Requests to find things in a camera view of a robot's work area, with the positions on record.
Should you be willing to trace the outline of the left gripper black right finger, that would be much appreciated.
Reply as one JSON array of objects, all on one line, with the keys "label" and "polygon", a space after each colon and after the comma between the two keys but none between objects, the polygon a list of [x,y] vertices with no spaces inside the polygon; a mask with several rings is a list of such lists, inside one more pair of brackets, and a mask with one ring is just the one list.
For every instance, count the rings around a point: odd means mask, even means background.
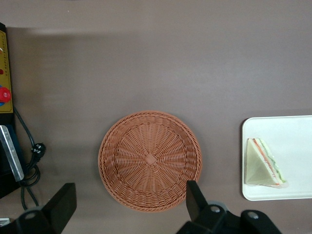
[{"label": "left gripper black right finger", "polygon": [[194,180],[186,183],[186,206],[191,221],[202,227],[222,227],[227,209],[217,201],[207,201]]}]

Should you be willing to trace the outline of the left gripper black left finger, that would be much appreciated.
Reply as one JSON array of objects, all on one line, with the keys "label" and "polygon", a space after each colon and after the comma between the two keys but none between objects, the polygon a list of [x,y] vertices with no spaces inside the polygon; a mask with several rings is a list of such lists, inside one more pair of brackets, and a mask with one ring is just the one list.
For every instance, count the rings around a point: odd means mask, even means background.
[{"label": "left gripper black left finger", "polygon": [[55,234],[60,234],[66,227],[77,208],[75,183],[65,183],[42,208],[48,223]]}]

